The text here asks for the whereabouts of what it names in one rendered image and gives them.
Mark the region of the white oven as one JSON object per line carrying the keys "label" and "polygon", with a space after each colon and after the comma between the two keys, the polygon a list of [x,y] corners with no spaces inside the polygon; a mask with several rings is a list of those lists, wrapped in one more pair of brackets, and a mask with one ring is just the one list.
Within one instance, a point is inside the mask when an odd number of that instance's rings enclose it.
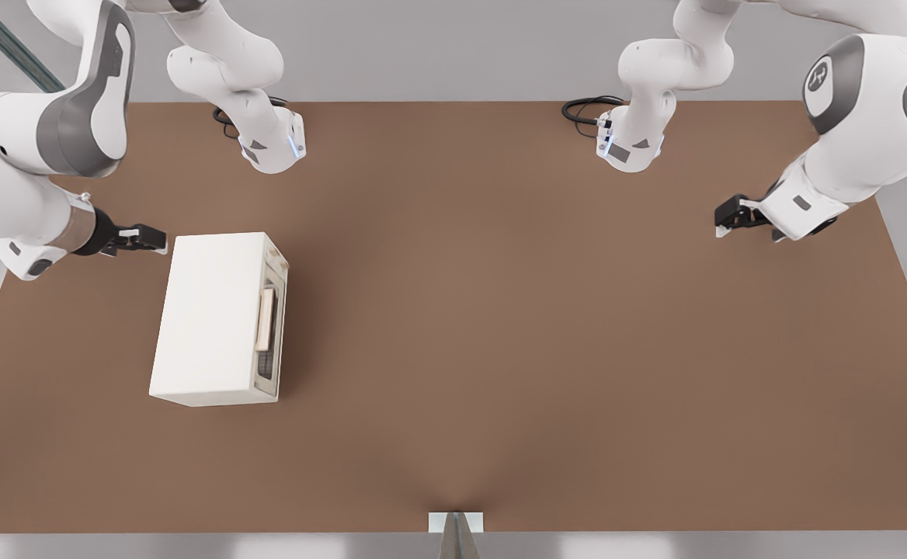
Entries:
{"label": "white oven", "polygon": [[149,395],[187,407],[277,401],[252,386],[265,237],[175,239]]}

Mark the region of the white oven door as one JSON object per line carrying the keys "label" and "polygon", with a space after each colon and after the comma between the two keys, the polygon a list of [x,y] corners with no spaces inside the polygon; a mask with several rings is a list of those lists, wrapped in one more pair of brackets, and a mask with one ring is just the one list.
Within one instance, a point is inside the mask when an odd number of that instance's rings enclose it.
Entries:
{"label": "white oven door", "polygon": [[268,237],[262,248],[259,311],[255,334],[252,386],[273,400],[279,396],[284,308],[290,266]]}

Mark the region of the silver frame post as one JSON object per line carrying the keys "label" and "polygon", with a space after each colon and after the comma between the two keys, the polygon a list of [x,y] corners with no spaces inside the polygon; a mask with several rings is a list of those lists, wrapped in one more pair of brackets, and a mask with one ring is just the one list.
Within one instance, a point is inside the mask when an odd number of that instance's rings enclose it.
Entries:
{"label": "silver frame post", "polygon": [[474,534],[483,532],[482,512],[430,512],[428,532],[442,534],[438,559],[481,559]]}
{"label": "silver frame post", "polygon": [[52,93],[65,89],[63,82],[2,21],[0,21],[0,53],[37,85],[40,91]]}

